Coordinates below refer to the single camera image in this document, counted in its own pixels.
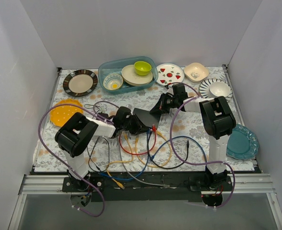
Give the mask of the blue patterned small bowl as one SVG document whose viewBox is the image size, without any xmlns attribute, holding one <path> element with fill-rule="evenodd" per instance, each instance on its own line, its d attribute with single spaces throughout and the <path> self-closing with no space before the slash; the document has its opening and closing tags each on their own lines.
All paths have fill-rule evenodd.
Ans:
<svg viewBox="0 0 282 230">
<path fill-rule="evenodd" d="M 106 76 L 106 78 L 103 81 L 103 86 L 107 90 L 118 90 L 123 85 L 123 78 L 120 74 L 112 73 Z"/>
</svg>

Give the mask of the yellow dotted plate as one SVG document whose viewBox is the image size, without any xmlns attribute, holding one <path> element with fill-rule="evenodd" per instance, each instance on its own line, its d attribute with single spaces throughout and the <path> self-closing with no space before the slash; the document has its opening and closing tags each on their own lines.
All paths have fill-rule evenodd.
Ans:
<svg viewBox="0 0 282 230">
<path fill-rule="evenodd" d="M 82 107 L 82 104 L 78 100 L 74 99 L 61 100 L 56 105 L 60 104 L 73 104 Z M 83 110 L 78 107 L 71 105 L 59 106 L 50 112 L 50 121 L 53 125 L 62 127 L 76 112 L 83 114 Z"/>
</svg>

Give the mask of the floral table mat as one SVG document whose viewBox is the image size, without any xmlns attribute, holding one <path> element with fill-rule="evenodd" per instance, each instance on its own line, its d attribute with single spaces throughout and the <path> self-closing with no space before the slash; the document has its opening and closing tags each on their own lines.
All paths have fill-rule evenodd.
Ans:
<svg viewBox="0 0 282 230">
<path fill-rule="evenodd" d="M 164 92 L 164 87 L 154 84 L 148 89 L 111 95 L 97 86 L 79 102 L 90 111 L 114 115 L 119 106 L 150 110 Z M 124 170 L 158 172 L 165 168 L 172 171 L 204 170 L 203 162 L 209 158 L 209 138 L 199 113 L 163 115 L 158 131 L 160 135 L 150 141 L 153 160 L 147 159 L 145 134 L 137 137 L 126 134 L 120 140 L 92 139 L 83 154 L 85 164 L 91 171 L 108 169 L 111 174 Z"/>
</svg>

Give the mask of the white plate red shapes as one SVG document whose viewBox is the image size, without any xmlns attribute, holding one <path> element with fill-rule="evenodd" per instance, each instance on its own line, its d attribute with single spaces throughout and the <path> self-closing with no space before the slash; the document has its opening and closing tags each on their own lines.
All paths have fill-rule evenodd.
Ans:
<svg viewBox="0 0 282 230">
<path fill-rule="evenodd" d="M 156 83 L 161 86 L 166 86 L 174 82 L 181 83 L 184 80 L 185 74 L 182 68 L 175 64 L 164 63 L 158 65 L 156 68 L 158 71 Z"/>
</svg>

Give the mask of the brown rimmed plate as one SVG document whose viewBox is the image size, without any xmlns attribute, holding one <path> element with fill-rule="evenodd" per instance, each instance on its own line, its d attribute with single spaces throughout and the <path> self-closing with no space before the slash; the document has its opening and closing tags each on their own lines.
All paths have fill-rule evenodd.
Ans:
<svg viewBox="0 0 282 230">
<path fill-rule="evenodd" d="M 63 90 L 70 96 L 82 97 L 90 94 L 98 84 L 97 75 L 90 70 L 76 70 L 63 80 Z"/>
</svg>

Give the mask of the white bowl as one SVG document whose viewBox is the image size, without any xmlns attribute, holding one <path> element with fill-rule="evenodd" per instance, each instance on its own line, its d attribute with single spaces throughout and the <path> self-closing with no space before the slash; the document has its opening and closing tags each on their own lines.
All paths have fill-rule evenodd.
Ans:
<svg viewBox="0 0 282 230">
<path fill-rule="evenodd" d="M 222 81 L 216 81 L 209 86 L 211 96 L 224 96 L 228 101 L 232 99 L 233 93 L 228 84 Z"/>
</svg>

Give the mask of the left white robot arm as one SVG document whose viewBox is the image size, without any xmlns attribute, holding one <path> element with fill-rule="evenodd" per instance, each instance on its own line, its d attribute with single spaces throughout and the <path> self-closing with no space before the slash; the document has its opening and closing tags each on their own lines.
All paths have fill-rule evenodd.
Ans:
<svg viewBox="0 0 282 230">
<path fill-rule="evenodd" d="M 79 112 L 75 113 L 55 135 L 59 148 L 65 151 L 69 174 L 74 178 L 73 186 L 80 192 L 89 188 L 89 179 L 85 177 L 89 170 L 82 157 L 92 137 L 115 138 L 122 131 L 138 135 L 149 129 L 136 114 L 123 106 L 111 119 L 100 115 L 93 119 Z"/>
</svg>

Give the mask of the aluminium frame rail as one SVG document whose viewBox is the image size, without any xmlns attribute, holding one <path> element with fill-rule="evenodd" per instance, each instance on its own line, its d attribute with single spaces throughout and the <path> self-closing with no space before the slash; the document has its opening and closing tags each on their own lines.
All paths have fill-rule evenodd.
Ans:
<svg viewBox="0 0 282 230">
<path fill-rule="evenodd" d="M 24 202 L 28 194 L 34 195 L 83 195 L 84 192 L 77 190 L 63 191 L 65 185 L 64 175 L 26 175 L 18 193 L 18 201 L 13 211 L 12 220 L 9 224 L 10 230 L 16 230 L 24 208 Z M 282 211 L 277 200 L 276 188 L 268 173 L 238 173 L 235 176 L 234 194 L 266 194 L 270 208 L 277 225 L 282 230 Z"/>
</svg>

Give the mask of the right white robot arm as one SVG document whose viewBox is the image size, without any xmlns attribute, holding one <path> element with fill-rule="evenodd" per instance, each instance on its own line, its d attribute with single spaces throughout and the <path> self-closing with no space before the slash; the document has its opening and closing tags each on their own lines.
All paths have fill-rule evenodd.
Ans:
<svg viewBox="0 0 282 230">
<path fill-rule="evenodd" d="M 177 108 L 179 111 L 201 114 L 203 126 L 209 135 L 209 158 L 205 165 L 204 183 L 209 190 L 218 189 L 227 179 L 226 150 L 228 140 L 236 126 L 235 117 L 224 96 L 217 98 L 189 98 L 184 83 L 176 83 L 163 93 L 151 114 L 162 115 Z"/>
</svg>

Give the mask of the teal plastic basin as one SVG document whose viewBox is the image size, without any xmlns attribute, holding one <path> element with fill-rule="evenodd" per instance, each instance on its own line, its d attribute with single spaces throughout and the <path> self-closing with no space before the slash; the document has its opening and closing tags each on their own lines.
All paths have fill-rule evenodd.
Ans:
<svg viewBox="0 0 282 230">
<path fill-rule="evenodd" d="M 121 75 L 121 71 L 125 66 L 134 65 L 134 63 L 137 61 L 145 61 L 151 65 L 152 67 L 151 73 L 153 74 L 153 80 L 150 83 L 145 84 L 145 85 L 135 85 L 134 86 L 134 85 L 131 85 L 130 83 L 126 83 L 125 80 L 123 79 L 124 80 L 123 85 L 118 90 L 111 91 L 111 90 L 107 90 L 104 88 L 103 81 L 107 75 L 112 74 L 112 73 L 117 73 Z M 103 90 L 105 90 L 106 92 L 110 94 L 120 94 L 120 93 L 128 93 L 128 92 L 133 92 L 133 91 L 142 90 L 142 89 L 151 87 L 157 81 L 158 72 L 157 72 L 155 63 L 151 58 L 140 56 L 140 57 L 130 57 L 130 58 L 125 58 L 125 59 L 120 59 L 120 60 L 115 60 L 115 61 L 109 61 L 109 62 L 102 64 L 98 69 L 98 78 L 99 78 L 98 81 L 101 87 L 103 88 Z"/>
</svg>

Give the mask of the lime green bowl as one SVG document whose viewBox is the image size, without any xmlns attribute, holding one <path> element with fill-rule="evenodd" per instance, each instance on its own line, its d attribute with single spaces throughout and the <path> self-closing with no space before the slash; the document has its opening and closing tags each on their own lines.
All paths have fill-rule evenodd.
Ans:
<svg viewBox="0 0 282 230">
<path fill-rule="evenodd" d="M 149 63 L 145 62 L 145 61 L 137 61 L 134 63 L 134 68 L 136 73 L 139 76 L 145 76 L 147 74 L 149 74 L 152 70 L 152 67 Z"/>
</svg>

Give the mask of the teal scalloped plate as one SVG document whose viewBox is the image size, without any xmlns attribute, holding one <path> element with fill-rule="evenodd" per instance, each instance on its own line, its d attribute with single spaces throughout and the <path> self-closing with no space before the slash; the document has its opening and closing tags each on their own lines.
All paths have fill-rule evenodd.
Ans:
<svg viewBox="0 0 282 230">
<path fill-rule="evenodd" d="M 226 155 L 236 160 L 250 160 L 256 156 L 259 143 L 247 127 L 237 124 L 229 137 Z"/>
</svg>

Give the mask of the beige square panda bowl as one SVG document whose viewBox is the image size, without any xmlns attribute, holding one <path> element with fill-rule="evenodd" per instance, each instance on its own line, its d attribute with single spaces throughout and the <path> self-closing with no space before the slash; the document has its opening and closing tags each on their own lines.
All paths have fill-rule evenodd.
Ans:
<svg viewBox="0 0 282 230">
<path fill-rule="evenodd" d="M 183 69 L 185 76 L 194 83 L 201 82 L 209 75 L 209 70 L 200 63 L 191 63 Z"/>
</svg>

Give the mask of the black network switch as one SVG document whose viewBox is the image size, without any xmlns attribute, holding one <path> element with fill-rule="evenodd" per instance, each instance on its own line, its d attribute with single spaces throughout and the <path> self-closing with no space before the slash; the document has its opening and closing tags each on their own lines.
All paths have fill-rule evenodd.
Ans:
<svg viewBox="0 0 282 230">
<path fill-rule="evenodd" d="M 133 114 L 137 116 L 137 118 L 146 126 L 149 128 L 152 128 L 154 125 L 156 128 L 159 126 L 160 114 L 151 114 L 147 110 L 139 109 L 139 108 L 134 108 Z"/>
</svg>

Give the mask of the blue striped plate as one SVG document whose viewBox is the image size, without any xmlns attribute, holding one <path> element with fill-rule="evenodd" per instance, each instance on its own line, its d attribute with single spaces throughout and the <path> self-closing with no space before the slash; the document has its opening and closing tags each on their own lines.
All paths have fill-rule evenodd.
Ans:
<svg viewBox="0 0 282 230">
<path fill-rule="evenodd" d="M 199 92 L 201 94 L 201 96 L 203 98 L 213 98 L 214 96 L 211 96 L 210 93 L 209 93 L 209 86 L 216 82 L 216 81 L 222 81 L 222 82 L 225 82 L 221 79 L 214 79 L 214 78 L 211 78 L 211 79 L 206 79 L 204 81 L 202 81 L 199 85 Z"/>
</svg>

